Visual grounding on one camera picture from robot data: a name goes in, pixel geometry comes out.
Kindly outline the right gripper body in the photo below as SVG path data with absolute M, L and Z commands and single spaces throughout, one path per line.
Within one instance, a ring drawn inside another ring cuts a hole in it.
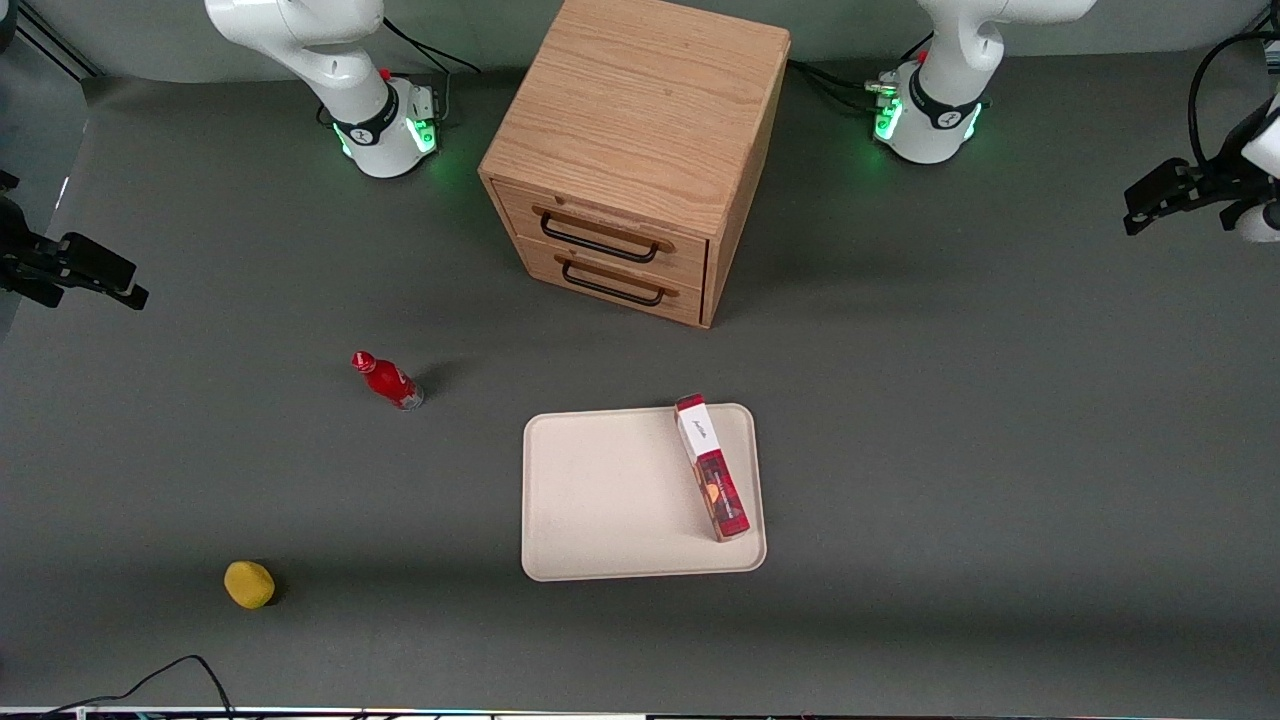
M 50 275 L 50 265 L 41 250 L 46 238 L 27 224 L 20 208 L 6 197 L 20 181 L 1 170 L 1 287 L 45 307 L 58 307 L 63 287 Z

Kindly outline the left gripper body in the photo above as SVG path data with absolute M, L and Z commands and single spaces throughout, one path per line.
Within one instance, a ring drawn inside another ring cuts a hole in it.
M 1262 104 L 1228 132 L 1216 155 L 1201 163 L 1203 200 L 1245 208 L 1277 201 L 1277 96 Z

